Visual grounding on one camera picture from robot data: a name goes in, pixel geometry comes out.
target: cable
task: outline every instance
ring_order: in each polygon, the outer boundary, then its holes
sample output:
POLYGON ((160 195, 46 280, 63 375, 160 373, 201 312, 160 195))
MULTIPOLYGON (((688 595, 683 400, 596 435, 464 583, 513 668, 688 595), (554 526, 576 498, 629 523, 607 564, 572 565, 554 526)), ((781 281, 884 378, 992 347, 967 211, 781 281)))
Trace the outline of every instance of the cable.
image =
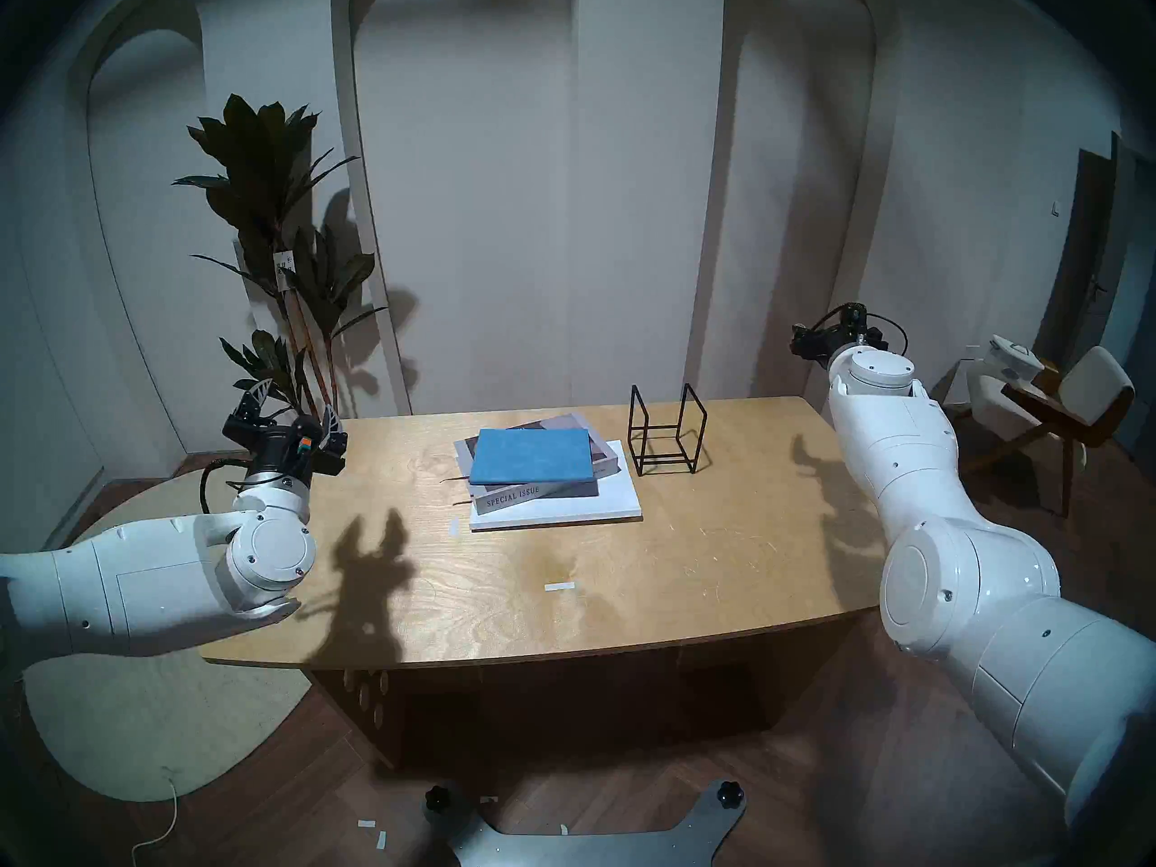
POLYGON ((274 481, 281 481, 281 479, 291 479, 287 472, 282 472, 280 475, 274 475, 272 479, 261 479, 260 481, 227 481, 230 488, 232 488, 238 494, 246 488, 259 488, 261 484, 272 484, 274 481))
POLYGON ((172 790, 172 822, 169 824, 169 829, 162 835, 157 836, 155 839, 149 839, 148 842, 139 842, 128 852, 128 855, 133 859, 133 867, 136 867, 136 850, 143 849, 146 845, 156 845, 158 842, 164 842, 169 838, 169 833, 172 832, 172 828, 177 825, 177 787, 172 785, 172 780, 169 780, 169 788, 172 790))
POLYGON ((882 317, 879 313, 868 313, 867 316, 868 317, 875 317, 875 319, 881 319, 884 323, 890 323, 892 326, 895 326, 897 329, 899 329, 899 334, 903 335, 903 353, 899 354, 899 356, 901 357, 907 356, 907 333, 904 331, 903 326, 901 326, 894 319, 888 319, 887 317, 882 317))
POLYGON ((243 459, 237 459, 236 457, 222 457, 221 459, 213 460, 205 467, 205 470, 201 472, 201 512, 206 514, 208 514, 210 510, 209 502, 205 498, 205 486, 209 482, 209 473, 214 469, 221 468, 222 466, 240 466, 240 468, 247 469, 249 462, 243 459))
POLYGON ((839 304, 839 306, 837 306, 830 313, 824 313, 822 317, 818 318, 818 320, 815 323, 815 325, 810 327, 810 331, 814 332, 816 328, 818 328, 824 323, 827 323, 827 320, 829 320, 831 317, 833 317, 836 313, 838 313, 845 306, 846 306, 846 304, 839 304))

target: white book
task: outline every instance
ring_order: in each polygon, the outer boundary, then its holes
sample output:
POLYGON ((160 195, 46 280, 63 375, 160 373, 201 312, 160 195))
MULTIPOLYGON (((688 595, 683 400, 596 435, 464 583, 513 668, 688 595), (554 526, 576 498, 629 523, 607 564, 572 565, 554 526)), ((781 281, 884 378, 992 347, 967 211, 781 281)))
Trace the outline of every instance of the white book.
POLYGON ((618 455, 620 468, 613 475, 598 480, 596 497, 539 497, 512 506, 477 514, 477 505, 469 506, 469 529, 523 528, 529 525, 560 525, 571 521, 607 521, 633 519, 643 514, 638 492, 630 475, 630 462, 622 452, 622 442, 609 442, 618 455))

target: book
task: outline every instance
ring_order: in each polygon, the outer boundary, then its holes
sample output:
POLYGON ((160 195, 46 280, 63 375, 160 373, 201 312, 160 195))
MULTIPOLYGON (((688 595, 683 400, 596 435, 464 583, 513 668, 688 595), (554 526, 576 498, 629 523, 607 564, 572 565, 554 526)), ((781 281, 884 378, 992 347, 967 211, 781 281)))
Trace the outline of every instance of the book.
POLYGON ((482 429, 470 484, 594 481, 586 429, 482 429))
MULTIPOLYGON (((621 440, 612 440, 607 446, 618 460, 625 460, 621 440)), ((598 486, 596 497, 538 497, 488 513, 480 513, 477 501, 474 501, 474 505, 469 507, 469 529, 498 531, 534 525, 642 518, 638 491, 635 490, 635 482, 629 472, 607 475, 594 484, 598 486)))
MULTIPOLYGON (((549 418, 538 420, 535 422, 527 422, 523 425, 514 425, 517 429, 586 429, 590 435, 590 460, 594 469, 594 479, 592 482, 579 482, 573 484, 572 482, 532 482, 523 484, 470 484, 469 496, 474 501, 474 506, 477 509, 479 514, 484 516, 487 512, 494 512, 506 506, 512 506, 514 503, 521 503, 527 499, 536 499, 539 497, 553 497, 560 491, 565 491, 566 498, 572 498, 576 496, 596 497, 598 496, 598 479, 605 479, 608 475, 613 475, 621 467, 620 459, 622 459, 612 447, 607 444, 602 436, 599 435, 594 429, 590 427, 586 418, 578 413, 566 413, 562 416, 550 416, 549 418)), ((466 438, 465 440, 455 440, 453 443, 454 452, 458 455, 458 467, 461 469, 461 474, 467 479, 469 477, 470 469, 474 465, 474 451, 477 447, 477 436, 472 438, 466 438)))

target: tag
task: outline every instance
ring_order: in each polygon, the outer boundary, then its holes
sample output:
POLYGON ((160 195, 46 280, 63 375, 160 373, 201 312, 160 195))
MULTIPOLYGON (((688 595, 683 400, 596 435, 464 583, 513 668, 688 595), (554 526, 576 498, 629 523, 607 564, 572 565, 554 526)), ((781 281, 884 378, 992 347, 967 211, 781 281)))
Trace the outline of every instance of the tag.
POLYGON ((273 255, 273 272, 277 277, 277 291, 288 291, 291 288, 289 277, 286 276, 287 269, 292 273, 297 272, 297 265, 292 261, 292 252, 279 251, 273 255))

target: plant stem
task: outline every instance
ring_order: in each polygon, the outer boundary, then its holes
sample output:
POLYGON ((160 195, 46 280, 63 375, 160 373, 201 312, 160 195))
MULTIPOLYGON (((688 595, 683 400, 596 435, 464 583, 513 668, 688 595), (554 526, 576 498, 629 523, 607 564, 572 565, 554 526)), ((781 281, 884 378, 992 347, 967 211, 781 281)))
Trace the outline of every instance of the plant stem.
POLYGON ((333 371, 333 339, 325 340, 325 358, 329 362, 329 387, 333 388, 333 412, 341 418, 338 409, 338 375, 333 371))
MULTIPOLYGON (((292 355, 297 356, 297 335, 294 334, 292 323, 289 321, 289 311, 286 309, 284 295, 277 292, 277 307, 281 311, 281 319, 286 321, 286 328, 289 331, 289 347, 292 348, 292 355)), ((317 417, 317 403, 313 400, 313 392, 309 387, 309 378, 305 379, 305 400, 309 401, 309 409, 317 417)))
POLYGON ((301 297, 296 291, 292 292, 292 299, 297 304, 297 312, 301 313, 301 326, 305 329, 305 351, 309 354, 309 362, 313 366, 313 376, 317 378, 317 387, 321 391, 321 400, 328 406, 333 406, 329 402, 329 393, 325 390, 325 376, 321 375, 321 366, 317 362, 317 353, 313 350, 313 336, 309 332, 309 318, 305 316, 305 309, 301 305, 301 297))

